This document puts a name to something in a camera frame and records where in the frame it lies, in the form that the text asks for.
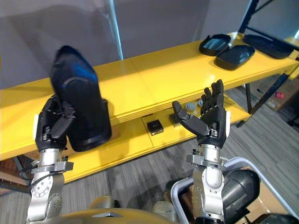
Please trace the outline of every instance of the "metal joint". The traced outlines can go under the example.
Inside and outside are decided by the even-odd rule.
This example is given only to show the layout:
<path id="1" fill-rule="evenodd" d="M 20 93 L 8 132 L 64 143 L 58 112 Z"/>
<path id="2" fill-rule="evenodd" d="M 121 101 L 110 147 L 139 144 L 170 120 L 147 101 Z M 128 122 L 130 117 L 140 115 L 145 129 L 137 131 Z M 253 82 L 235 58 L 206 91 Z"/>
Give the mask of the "metal joint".
<path id="1" fill-rule="evenodd" d="M 54 165 L 51 166 L 42 166 L 35 169 L 32 169 L 31 173 L 41 173 L 41 172 L 65 172 L 68 170 L 72 170 L 74 166 L 73 162 L 67 161 L 59 161 L 55 162 Z"/>
<path id="2" fill-rule="evenodd" d="M 186 160 L 190 164 L 194 164 L 197 166 L 211 167 L 211 168 L 215 168 L 215 169 L 222 169 L 222 166 L 223 166 L 222 163 L 205 160 L 205 157 L 200 156 L 200 155 L 194 155 L 194 154 L 187 155 Z"/>
<path id="3" fill-rule="evenodd" d="M 206 136 L 218 137 L 218 131 L 209 129 L 209 133 Z"/>

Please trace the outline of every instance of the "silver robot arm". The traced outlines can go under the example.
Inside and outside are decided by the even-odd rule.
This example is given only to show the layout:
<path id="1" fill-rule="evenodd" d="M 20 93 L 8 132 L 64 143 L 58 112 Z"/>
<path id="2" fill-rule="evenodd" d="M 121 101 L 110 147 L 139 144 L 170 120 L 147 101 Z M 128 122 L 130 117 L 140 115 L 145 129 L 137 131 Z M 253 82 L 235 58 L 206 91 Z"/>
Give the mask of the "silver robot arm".
<path id="1" fill-rule="evenodd" d="M 62 157 L 62 151 L 66 145 L 65 132 L 73 119 L 73 112 L 59 113 L 55 97 L 47 101 L 39 114 L 36 145 L 41 154 L 33 165 L 37 168 L 31 170 L 34 178 L 29 186 L 31 201 L 26 223 L 59 216 L 61 212 L 63 172 L 73 168 L 73 163 Z"/>
<path id="2" fill-rule="evenodd" d="M 200 119 L 188 114 L 179 102 L 172 103 L 180 123 L 197 135 L 199 150 L 194 149 L 193 154 L 187 156 L 187 161 L 196 165 L 193 171 L 192 205 L 196 223 L 199 224 L 224 223 L 221 192 L 224 187 L 222 167 L 225 159 L 220 157 L 220 150 L 229 134 L 230 113 L 223 108 L 222 81 L 213 83 L 212 90 L 211 93 L 205 88 Z"/>

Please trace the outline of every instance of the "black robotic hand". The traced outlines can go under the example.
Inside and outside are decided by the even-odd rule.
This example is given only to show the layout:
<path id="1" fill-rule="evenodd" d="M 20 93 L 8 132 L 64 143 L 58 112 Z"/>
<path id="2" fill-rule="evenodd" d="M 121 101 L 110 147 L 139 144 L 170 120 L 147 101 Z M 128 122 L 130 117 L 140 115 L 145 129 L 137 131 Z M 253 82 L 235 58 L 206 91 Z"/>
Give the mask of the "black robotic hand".
<path id="1" fill-rule="evenodd" d="M 36 145 L 39 152 L 48 148 L 65 149 L 65 133 L 75 118 L 74 113 L 66 103 L 60 107 L 55 95 L 48 99 L 38 116 Z"/>
<path id="2" fill-rule="evenodd" d="M 223 147 L 226 140 L 226 111 L 223 108 L 223 83 L 218 80 L 209 88 L 205 88 L 202 95 L 203 106 L 201 107 L 201 118 L 188 114 L 178 101 L 172 102 L 172 108 L 180 123 L 190 132 L 197 135 L 199 144 L 210 144 Z"/>

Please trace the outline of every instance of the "black tray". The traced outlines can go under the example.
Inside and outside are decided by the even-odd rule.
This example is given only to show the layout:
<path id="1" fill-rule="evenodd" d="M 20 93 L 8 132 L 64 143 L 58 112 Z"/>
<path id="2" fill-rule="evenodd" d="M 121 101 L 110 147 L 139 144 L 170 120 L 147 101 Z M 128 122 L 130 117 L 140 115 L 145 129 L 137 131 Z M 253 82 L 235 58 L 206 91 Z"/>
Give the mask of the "black tray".
<path id="1" fill-rule="evenodd" d="M 200 44 L 199 51 L 205 55 L 216 56 L 220 51 L 228 47 L 230 36 L 225 34 L 209 35 Z"/>
<path id="2" fill-rule="evenodd" d="M 255 50 L 251 46 L 236 45 L 219 53 L 214 60 L 214 64 L 223 69 L 235 70 L 247 62 L 254 52 Z"/>
<path id="3" fill-rule="evenodd" d="M 243 37 L 243 41 L 257 50 L 276 59 L 286 58 L 294 50 L 293 47 L 279 40 L 270 40 L 257 35 L 245 35 Z"/>

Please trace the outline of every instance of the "black container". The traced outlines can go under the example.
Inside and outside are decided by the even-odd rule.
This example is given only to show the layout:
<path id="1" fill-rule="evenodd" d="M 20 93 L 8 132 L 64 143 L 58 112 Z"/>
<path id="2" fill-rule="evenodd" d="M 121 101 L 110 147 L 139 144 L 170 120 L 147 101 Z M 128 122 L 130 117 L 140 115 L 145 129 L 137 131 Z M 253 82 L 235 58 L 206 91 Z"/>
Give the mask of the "black container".
<path id="1" fill-rule="evenodd" d="M 254 54 L 251 46 L 236 45 L 233 48 L 220 52 L 214 60 L 214 64 L 226 70 L 235 70 L 247 62 Z"/>
<path id="2" fill-rule="evenodd" d="M 209 35 L 200 44 L 199 51 L 205 55 L 216 56 L 220 51 L 228 47 L 230 36 L 225 34 Z"/>
<path id="3" fill-rule="evenodd" d="M 293 47 L 279 40 L 270 40 L 257 35 L 245 35 L 243 37 L 243 41 L 255 49 L 276 59 L 286 58 L 294 50 Z"/>
<path id="4" fill-rule="evenodd" d="M 111 126 L 107 101 L 101 98 L 97 75 L 90 64 L 70 46 L 56 54 L 51 83 L 59 104 L 75 110 L 75 120 L 67 131 L 71 146 L 83 152 L 107 142 Z"/>
<path id="5" fill-rule="evenodd" d="M 232 170 L 224 173 L 222 189 L 226 224 L 233 224 L 249 213 L 246 208 L 260 193 L 260 178 L 252 170 Z"/>

